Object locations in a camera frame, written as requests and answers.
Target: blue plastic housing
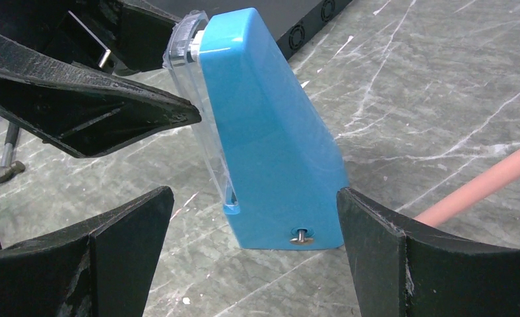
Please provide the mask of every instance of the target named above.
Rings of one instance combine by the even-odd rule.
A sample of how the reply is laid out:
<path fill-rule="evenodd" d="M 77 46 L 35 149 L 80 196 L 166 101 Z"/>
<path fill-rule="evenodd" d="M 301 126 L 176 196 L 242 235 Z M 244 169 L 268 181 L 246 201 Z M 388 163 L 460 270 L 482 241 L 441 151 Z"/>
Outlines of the blue plastic housing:
<path fill-rule="evenodd" d="M 201 35 L 198 61 L 230 175 L 224 211 L 240 246 L 341 246 L 341 152 L 259 13 L 214 16 Z M 299 229 L 314 243 L 291 244 Z"/>

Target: pink tube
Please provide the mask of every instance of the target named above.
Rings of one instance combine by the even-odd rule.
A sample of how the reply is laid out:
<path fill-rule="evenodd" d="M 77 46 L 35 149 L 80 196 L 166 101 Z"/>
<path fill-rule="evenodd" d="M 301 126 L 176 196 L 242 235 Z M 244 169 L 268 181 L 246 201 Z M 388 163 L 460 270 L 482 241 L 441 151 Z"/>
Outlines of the pink tube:
<path fill-rule="evenodd" d="M 520 178 L 520 149 L 414 219 L 436 227 Z"/>

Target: metal pin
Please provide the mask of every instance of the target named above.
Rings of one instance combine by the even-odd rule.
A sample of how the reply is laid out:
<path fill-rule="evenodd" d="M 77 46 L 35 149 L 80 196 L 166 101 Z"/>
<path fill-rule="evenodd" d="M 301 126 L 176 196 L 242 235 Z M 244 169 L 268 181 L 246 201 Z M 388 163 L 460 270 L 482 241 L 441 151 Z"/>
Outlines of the metal pin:
<path fill-rule="evenodd" d="M 307 237 L 307 230 L 305 229 L 297 230 L 297 234 L 299 237 L 291 239 L 291 244 L 295 244 L 296 246 L 308 246 L 314 242 L 313 238 Z"/>

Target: marble floor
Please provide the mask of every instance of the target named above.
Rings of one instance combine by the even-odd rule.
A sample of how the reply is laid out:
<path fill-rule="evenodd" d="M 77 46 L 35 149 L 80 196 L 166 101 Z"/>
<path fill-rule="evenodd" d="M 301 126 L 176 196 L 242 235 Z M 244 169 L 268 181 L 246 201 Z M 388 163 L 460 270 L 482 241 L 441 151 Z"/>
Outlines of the marble floor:
<path fill-rule="evenodd" d="M 520 147 L 520 0 L 358 0 L 290 65 L 351 186 L 406 215 Z M 28 170 L 0 186 L 4 246 L 173 189 L 146 317 L 360 316 L 344 248 L 238 248 L 189 128 L 84 160 L 24 132 L 17 159 Z M 440 229 L 520 248 L 520 180 Z"/>

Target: transparent plastic panel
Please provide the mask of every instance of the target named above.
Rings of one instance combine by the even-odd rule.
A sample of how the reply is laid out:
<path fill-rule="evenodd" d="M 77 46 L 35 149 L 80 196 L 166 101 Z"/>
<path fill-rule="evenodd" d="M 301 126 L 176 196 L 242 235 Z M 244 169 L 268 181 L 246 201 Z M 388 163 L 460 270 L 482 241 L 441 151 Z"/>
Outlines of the transparent plastic panel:
<path fill-rule="evenodd" d="M 200 111 L 202 122 L 192 125 L 192 131 L 222 202 L 236 205 L 236 196 L 199 65 L 199 42 L 207 23 L 208 17 L 204 11 L 192 11 L 175 26 L 163 55 L 163 68 L 169 70 L 180 96 L 190 100 Z"/>

